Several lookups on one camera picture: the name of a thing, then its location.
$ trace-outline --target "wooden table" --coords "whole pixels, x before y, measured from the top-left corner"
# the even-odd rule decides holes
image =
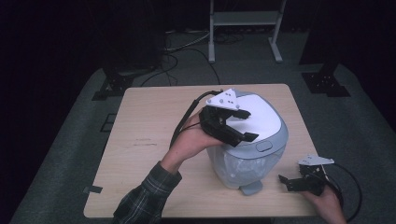
[[[244,196],[240,190],[227,189],[220,182],[203,151],[181,166],[179,171],[183,179],[169,197],[163,217],[313,216],[313,207],[300,194],[287,192],[277,177],[300,177],[297,160],[306,154],[317,154],[285,84],[128,89],[93,182],[94,186],[103,189],[101,193],[90,193],[84,215],[112,217],[121,198],[140,185],[150,169],[162,159],[175,127],[191,102],[206,91],[230,88],[259,94],[285,120],[290,138],[281,160],[262,181],[262,191]],[[205,99],[196,110],[205,106]]]

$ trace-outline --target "plaid shirt sleeve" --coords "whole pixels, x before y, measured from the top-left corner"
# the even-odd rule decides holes
[[[180,173],[172,175],[158,162],[142,184],[121,200],[113,223],[160,223],[166,200],[180,180]]]

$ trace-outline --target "person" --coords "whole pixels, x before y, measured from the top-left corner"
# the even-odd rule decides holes
[[[182,179],[178,169],[183,161],[207,147],[223,144],[201,129],[198,114],[199,112],[186,121],[175,143],[151,169],[141,185],[121,200],[112,223],[160,223],[166,200]],[[320,197],[310,192],[301,193],[328,223],[346,223],[338,199],[331,189],[325,188]]]

